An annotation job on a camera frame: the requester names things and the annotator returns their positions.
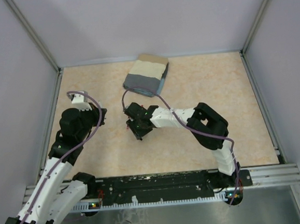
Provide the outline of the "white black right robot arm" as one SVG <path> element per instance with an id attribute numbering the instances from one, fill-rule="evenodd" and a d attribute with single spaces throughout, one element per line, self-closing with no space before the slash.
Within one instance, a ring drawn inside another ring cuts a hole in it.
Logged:
<path id="1" fill-rule="evenodd" d="M 212 151 L 221 181 L 229 187 L 239 181 L 239 165 L 234 155 L 235 142 L 228 137 L 228 122 L 205 103 L 194 108 L 176 109 L 149 106 L 147 109 L 132 102 L 123 108 L 126 122 L 137 140 L 158 128 L 185 128 L 198 143 Z"/>

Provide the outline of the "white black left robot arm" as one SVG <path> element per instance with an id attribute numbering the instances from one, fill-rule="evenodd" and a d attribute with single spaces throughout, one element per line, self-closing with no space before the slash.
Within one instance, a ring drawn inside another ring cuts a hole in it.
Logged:
<path id="1" fill-rule="evenodd" d="M 89 103 L 87 109 L 70 108 L 62 113 L 60 130 L 48 154 L 44 172 L 26 205 L 5 224 L 61 224 L 83 198 L 92 198 L 98 187 L 95 176 L 78 172 L 60 191 L 83 145 L 104 124 L 107 110 Z"/>

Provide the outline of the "folded grey beige cloth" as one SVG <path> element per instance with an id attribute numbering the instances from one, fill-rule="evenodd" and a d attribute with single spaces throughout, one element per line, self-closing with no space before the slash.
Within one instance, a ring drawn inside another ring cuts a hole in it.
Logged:
<path id="1" fill-rule="evenodd" d="M 169 68 L 169 59 L 152 54 L 140 54 L 128 72 L 122 86 L 147 97 L 161 94 Z"/>

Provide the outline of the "aluminium frame post left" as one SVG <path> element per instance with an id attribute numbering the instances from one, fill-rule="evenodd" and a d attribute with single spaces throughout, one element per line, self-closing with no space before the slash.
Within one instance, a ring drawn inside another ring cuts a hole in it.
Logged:
<path id="1" fill-rule="evenodd" d="M 33 26 L 30 24 L 27 17 L 25 17 L 23 12 L 20 10 L 16 2 L 14 0 L 3 0 L 3 1 L 6 4 L 6 6 L 10 9 L 12 14 L 16 17 L 16 19 L 18 19 L 24 31 L 26 31 L 27 35 L 34 43 L 34 45 L 37 47 L 37 49 L 40 51 L 42 56 L 46 59 L 46 61 L 51 65 L 51 67 L 56 72 L 60 73 L 61 68 L 56 62 L 56 59 L 52 55 L 51 51 L 49 51 L 48 47 L 43 42 L 42 38 L 38 35 L 38 33 L 33 28 Z"/>

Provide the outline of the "aluminium frame post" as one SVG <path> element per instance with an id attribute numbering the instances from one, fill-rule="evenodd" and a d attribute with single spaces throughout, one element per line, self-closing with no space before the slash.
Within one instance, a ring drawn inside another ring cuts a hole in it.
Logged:
<path id="1" fill-rule="evenodd" d="M 18 19 L 24 31 L 26 31 L 27 35 L 34 43 L 34 45 L 37 47 L 37 49 L 40 51 L 42 56 L 46 59 L 46 61 L 51 65 L 51 67 L 56 72 L 60 73 L 61 68 L 56 62 L 56 59 L 52 55 L 51 51 L 49 51 L 48 47 L 43 42 L 42 38 L 38 35 L 38 33 L 33 28 L 33 26 L 30 24 L 27 17 L 25 17 L 23 12 L 20 10 L 16 2 L 14 0 L 3 0 L 3 1 L 6 4 L 6 6 L 10 9 L 12 14 L 16 17 L 16 19 Z"/>
<path id="2" fill-rule="evenodd" d="M 253 39 L 255 38 L 255 35 L 262 23 L 262 20 L 264 18 L 264 14 L 266 14 L 266 11 L 268 9 L 268 6 L 270 4 L 271 0 L 262 0 L 262 3 L 259 7 L 259 10 L 257 12 L 257 14 L 255 15 L 255 18 L 254 18 L 254 21 L 253 21 L 253 24 L 250 28 L 250 31 L 248 33 L 248 36 L 246 38 L 246 41 L 240 51 L 240 55 L 241 56 L 244 56 L 247 51 L 249 50 L 249 47 L 251 46 L 251 43 L 253 41 Z"/>

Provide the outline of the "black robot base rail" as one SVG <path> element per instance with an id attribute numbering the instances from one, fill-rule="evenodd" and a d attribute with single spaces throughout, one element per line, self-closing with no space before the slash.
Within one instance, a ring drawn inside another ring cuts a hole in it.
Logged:
<path id="1" fill-rule="evenodd" d="M 192 171 L 156 175 L 82 178 L 58 187 L 49 183 L 41 192 L 34 190 L 27 201 L 35 203 L 31 213 L 55 216 L 63 209 L 96 212 L 114 209 L 229 202 L 242 199 L 244 187 L 252 186 L 248 170 L 224 175 L 218 171 Z"/>

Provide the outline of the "aluminium frame post right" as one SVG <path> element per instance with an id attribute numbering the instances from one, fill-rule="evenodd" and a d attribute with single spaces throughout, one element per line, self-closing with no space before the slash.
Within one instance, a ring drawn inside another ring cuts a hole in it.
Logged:
<path id="1" fill-rule="evenodd" d="M 262 20 L 264 18 L 264 14 L 266 14 L 266 11 L 268 9 L 268 6 L 270 4 L 271 0 L 262 0 L 262 3 L 259 7 L 259 10 L 257 12 L 257 14 L 255 15 L 255 18 L 254 18 L 254 21 L 253 21 L 253 24 L 250 28 L 250 31 L 248 33 L 248 36 L 246 38 L 246 41 L 240 51 L 240 55 L 241 56 L 244 56 L 247 51 L 249 50 L 249 47 L 251 46 L 251 43 L 253 41 L 253 39 L 255 38 L 255 35 L 262 23 Z"/>

